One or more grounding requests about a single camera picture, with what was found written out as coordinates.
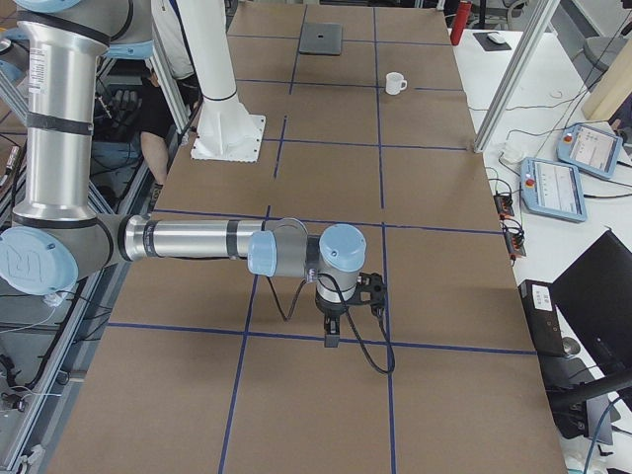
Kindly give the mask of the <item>white mug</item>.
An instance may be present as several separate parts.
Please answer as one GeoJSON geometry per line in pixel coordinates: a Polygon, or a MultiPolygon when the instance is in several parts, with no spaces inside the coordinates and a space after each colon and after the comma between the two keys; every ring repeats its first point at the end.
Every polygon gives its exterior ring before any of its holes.
{"type": "Polygon", "coordinates": [[[408,81],[402,73],[389,72],[385,76],[385,92],[390,96],[397,96],[408,87],[408,81]]]}

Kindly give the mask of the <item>black open laptop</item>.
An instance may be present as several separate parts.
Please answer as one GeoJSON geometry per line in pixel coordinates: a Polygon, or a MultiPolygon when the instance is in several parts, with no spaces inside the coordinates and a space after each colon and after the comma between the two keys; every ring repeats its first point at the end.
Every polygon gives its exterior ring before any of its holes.
{"type": "Polygon", "coordinates": [[[610,230],[551,285],[592,359],[609,374],[631,366],[631,251],[610,230]]]}

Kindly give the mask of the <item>grey closed laptop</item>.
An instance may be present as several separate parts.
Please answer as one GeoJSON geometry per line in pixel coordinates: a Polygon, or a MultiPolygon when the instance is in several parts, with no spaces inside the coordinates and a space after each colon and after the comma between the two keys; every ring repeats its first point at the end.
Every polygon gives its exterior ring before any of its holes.
{"type": "Polygon", "coordinates": [[[304,23],[298,52],[307,55],[339,56],[342,53],[343,26],[337,23],[304,23]]]}

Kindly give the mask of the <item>brown paper table cover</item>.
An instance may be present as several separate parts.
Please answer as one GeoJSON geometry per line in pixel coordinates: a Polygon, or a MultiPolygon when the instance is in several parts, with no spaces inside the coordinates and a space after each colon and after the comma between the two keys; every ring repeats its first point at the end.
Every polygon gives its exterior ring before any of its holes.
{"type": "Polygon", "coordinates": [[[245,3],[255,163],[183,150],[52,473],[561,473],[557,431],[440,13],[245,3]],[[255,261],[169,220],[255,221],[255,261]]]}

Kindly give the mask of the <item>black box device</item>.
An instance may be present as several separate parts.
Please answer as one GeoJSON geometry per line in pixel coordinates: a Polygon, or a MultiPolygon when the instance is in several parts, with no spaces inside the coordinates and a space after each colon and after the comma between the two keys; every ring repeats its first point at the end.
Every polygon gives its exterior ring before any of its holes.
{"type": "Polygon", "coordinates": [[[540,356],[576,356],[581,350],[579,343],[573,338],[562,336],[550,284],[525,279],[519,284],[518,292],[536,352],[540,356]]]}

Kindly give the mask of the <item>orange black adapter board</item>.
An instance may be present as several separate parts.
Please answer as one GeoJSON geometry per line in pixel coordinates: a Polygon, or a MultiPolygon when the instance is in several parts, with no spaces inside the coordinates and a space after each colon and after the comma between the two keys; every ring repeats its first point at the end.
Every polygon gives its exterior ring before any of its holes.
{"type": "Polygon", "coordinates": [[[511,194],[496,193],[493,196],[493,200],[501,219],[514,217],[513,198],[511,194]]]}

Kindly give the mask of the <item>near blue teach pendant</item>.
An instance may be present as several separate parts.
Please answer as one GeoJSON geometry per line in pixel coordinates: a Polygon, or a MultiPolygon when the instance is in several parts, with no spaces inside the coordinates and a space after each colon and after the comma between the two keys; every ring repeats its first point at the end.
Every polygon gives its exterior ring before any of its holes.
{"type": "Polygon", "coordinates": [[[588,218],[579,169],[570,164],[525,158],[520,164],[520,197],[532,213],[571,222],[588,218]]]}

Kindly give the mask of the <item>blue teach pendant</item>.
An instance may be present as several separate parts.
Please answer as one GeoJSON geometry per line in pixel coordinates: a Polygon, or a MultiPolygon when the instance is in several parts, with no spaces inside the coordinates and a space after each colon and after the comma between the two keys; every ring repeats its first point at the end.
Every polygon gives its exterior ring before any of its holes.
{"type": "Polygon", "coordinates": [[[579,169],[570,164],[525,158],[520,164],[520,197],[532,213],[571,222],[588,218],[579,169]]]}
{"type": "Polygon", "coordinates": [[[562,132],[557,144],[557,158],[592,176],[609,180],[622,144],[622,139],[613,132],[578,123],[562,132]]]}

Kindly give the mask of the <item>seated person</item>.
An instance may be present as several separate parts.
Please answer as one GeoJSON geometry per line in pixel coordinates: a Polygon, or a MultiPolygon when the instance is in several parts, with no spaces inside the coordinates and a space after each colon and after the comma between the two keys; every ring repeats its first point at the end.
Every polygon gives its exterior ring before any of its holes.
{"type": "MultiPolygon", "coordinates": [[[[172,77],[176,80],[183,102],[193,108],[198,100],[198,79],[187,50],[176,1],[152,1],[152,16],[167,56],[172,77]]],[[[161,83],[148,64],[148,79],[143,79],[139,115],[140,145],[143,157],[154,177],[154,188],[162,190],[167,180],[169,160],[166,137],[174,124],[161,83]]]]}

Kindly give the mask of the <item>far blue teach pendant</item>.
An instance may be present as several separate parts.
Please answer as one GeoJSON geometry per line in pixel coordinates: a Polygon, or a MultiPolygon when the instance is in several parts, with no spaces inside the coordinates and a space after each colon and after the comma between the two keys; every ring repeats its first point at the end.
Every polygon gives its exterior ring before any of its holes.
{"type": "Polygon", "coordinates": [[[592,176],[609,180],[622,144],[622,139],[613,132],[578,123],[562,132],[557,144],[557,158],[592,176]]]}

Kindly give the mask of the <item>black mouse pad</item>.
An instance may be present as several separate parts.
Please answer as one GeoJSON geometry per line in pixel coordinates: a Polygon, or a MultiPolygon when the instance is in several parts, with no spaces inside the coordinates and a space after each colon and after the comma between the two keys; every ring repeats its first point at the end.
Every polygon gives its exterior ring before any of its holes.
{"type": "Polygon", "coordinates": [[[485,51],[511,50],[508,41],[499,32],[474,33],[473,38],[480,43],[485,51]]]}

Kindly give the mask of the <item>white computer mouse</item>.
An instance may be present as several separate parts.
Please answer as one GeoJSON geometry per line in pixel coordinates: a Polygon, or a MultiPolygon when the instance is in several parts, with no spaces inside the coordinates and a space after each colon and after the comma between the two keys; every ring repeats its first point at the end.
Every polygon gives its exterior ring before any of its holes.
{"type": "Polygon", "coordinates": [[[497,45],[505,44],[507,42],[499,32],[487,33],[487,39],[497,45]]]}

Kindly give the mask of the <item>red bottle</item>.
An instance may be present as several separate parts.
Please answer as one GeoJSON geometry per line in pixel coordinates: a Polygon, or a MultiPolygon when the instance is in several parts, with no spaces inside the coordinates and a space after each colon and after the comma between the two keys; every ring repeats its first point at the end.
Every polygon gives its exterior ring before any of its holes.
{"type": "Polygon", "coordinates": [[[453,46],[459,45],[463,30],[467,25],[472,3],[470,1],[460,1],[454,15],[451,26],[450,42],[453,46]]]}

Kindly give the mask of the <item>white pedestal column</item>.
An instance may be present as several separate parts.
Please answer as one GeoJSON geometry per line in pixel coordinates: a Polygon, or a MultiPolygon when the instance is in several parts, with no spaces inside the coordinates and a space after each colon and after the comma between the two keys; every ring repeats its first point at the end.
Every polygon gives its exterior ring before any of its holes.
{"type": "Polygon", "coordinates": [[[254,163],[259,158],[266,125],[241,103],[226,35],[222,1],[177,3],[193,59],[202,104],[192,157],[254,163]]]}

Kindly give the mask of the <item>aluminium frame post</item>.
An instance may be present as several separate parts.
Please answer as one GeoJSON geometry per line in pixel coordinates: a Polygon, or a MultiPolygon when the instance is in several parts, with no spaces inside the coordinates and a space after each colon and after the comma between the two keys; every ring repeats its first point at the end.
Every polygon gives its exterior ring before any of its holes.
{"type": "Polygon", "coordinates": [[[489,144],[514,94],[518,81],[536,51],[559,4],[560,0],[539,1],[536,4],[533,15],[522,32],[508,68],[473,142],[474,152],[482,153],[489,144]]]}

